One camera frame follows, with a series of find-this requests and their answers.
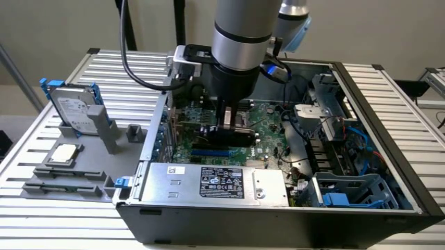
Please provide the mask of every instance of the motherboard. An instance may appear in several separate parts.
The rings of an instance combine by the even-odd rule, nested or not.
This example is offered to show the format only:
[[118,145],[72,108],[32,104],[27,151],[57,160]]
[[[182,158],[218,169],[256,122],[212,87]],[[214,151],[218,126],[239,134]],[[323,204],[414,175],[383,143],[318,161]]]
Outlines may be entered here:
[[176,111],[179,132],[172,162],[287,169],[287,164],[279,161],[278,157],[286,148],[282,110],[275,102],[251,102],[248,108],[236,113],[235,120],[236,126],[256,132],[255,145],[250,148],[207,148],[206,139],[196,135],[196,129],[203,124],[215,124],[215,109],[207,109],[199,102],[191,102]]

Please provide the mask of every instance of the metal frame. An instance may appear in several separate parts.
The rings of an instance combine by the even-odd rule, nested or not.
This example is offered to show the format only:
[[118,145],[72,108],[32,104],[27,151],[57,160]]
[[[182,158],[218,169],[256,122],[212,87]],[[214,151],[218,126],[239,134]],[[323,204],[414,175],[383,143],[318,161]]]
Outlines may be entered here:
[[420,81],[426,82],[437,94],[441,95],[445,99],[445,70],[444,69],[434,69],[426,68],[426,72],[420,78]]

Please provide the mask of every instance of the label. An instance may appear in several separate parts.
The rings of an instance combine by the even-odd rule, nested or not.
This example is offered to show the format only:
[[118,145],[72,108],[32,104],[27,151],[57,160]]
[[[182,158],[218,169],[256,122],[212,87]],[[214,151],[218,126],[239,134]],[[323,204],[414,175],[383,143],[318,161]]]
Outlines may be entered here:
[[199,195],[206,198],[244,198],[240,168],[200,168]]
[[167,168],[167,174],[184,174],[186,173],[186,167],[183,166],[168,166]]
[[71,98],[57,98],[57,102],[71,127],[80,133],[96,134],[95,123],[87,116],[87,104],[81,100]]

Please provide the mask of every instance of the circuit board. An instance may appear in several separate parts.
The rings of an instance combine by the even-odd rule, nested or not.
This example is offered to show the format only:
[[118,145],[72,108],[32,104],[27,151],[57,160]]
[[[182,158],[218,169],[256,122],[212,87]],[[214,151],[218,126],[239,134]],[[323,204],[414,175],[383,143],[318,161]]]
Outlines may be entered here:
[[274,150],[282,151],[286,148],[286,137],[281,125],[279,109],[275,111],[275,104],[269,102],[255,102],[247,110],[236,113],[239,123],[246,128],[252,129],[259,134],[259,142],[250,148],[230,147],[228,157],[194,157],[192,144],[203,140],[195,134],[196,127],[202,124],[215,124],[215,110],[203,109],[199,103],[191,102],[182,109],[179,124],[182,132],[179,133],[178,143],[174,151],[174,163],[194,163],[206,165],[230,165],[230,166],[255,166],[267,169],[287,169],[285,164],[278,162]]

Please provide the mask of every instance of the warning label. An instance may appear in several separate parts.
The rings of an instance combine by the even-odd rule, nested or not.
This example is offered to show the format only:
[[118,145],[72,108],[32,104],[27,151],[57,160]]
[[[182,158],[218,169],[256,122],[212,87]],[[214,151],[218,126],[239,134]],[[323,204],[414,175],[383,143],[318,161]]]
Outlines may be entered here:
[[244,198],[243,170],[200,168],[199,195],[208,198]]

